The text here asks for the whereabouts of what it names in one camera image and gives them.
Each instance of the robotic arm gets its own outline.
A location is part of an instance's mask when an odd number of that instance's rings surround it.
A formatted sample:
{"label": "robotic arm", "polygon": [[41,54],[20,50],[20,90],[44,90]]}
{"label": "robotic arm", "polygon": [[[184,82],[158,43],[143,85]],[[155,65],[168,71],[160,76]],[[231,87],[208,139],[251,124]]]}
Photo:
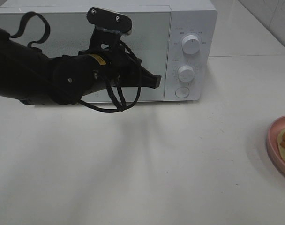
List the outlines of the robotic arm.
{"label": "robotic arm", "polygon": [[[39,41],[27,47],[10,38],[20,37],[28,20],[38,16],[45,24],[45,33]],[[35,12],[26,13],[19,31],[10,35],[0,29],[0,96],[16,98],[25,105],[68,105],[80,103],[101,112],[121,112],[133,107],[142,87],[157,88],[161,76],[153,75],[141,66],[131,49],[121,41],[130,35],[132,21],[129,17],[105,9],[92,7],[87,20],[95,25],[88,50],[77,56],[48,58],[33,43],[43,43],[50,35],[47,20]],[[117,88],[120,102],[112,87]],[[127,105],[123,87],[137,87],[133,103]],[[106,89],[116,109],[102,109],[81,100],[82,96]]]}

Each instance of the white table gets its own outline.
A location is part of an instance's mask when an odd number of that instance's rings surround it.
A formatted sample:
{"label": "white table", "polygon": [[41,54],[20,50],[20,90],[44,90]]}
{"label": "white table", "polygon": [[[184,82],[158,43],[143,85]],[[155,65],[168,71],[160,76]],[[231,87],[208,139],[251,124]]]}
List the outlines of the white table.
{"label": "white table", "polygon": [[284,102],[285,56],[210,58],[196,103],[106,114],[0,97],[0,225],[285,225],[265,146]]}
{"label": "white table", "polygon": [[218,11],[210,56],[285,55],[285,48],[237,0],[211,0]]}

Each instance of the white microwave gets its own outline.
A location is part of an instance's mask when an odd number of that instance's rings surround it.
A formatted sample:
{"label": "white microwave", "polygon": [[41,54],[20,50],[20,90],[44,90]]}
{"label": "white microwave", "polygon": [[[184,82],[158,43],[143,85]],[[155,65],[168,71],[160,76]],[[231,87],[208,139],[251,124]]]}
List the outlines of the white microwave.
{"label": "white microwave", "polygon": [[[87,49],[94,30],[86,19],[92,6],[130,17],[132,34],[122,40],[142,59],[142,66],[162,76],[158,88],[142,89],[139,101],[199,99],[217,19],[210,0],[8,0],[0,7],[0,27],[14,34],[24,13],[38,12],[51,26],[49,39],[39,45],[43,53],[48,57],[77,55]],[[43,32],[43,23],[34,17],[15,41],[26,45]],[[136,88],[123,92],[126,101],[134,100]],[[111,102],[106,90],[82,99]]]}

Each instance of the white knob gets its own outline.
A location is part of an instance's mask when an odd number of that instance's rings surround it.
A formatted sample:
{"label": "white knob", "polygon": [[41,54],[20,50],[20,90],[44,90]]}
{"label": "white knob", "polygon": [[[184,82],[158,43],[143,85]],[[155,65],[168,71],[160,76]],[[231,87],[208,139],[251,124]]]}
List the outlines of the white knob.
{"label": "white knob", "polygon": [[178,76],[179,80],[182,82],[190,82],[195,77],[195,71],[194,68],[191,66],[185,65],[178,69]]}
{"label": "white knob", "polygon": [[182,50],[188,55],[196,54],[200,49],[200,41],[197,34],[187,35],[182,40]]}

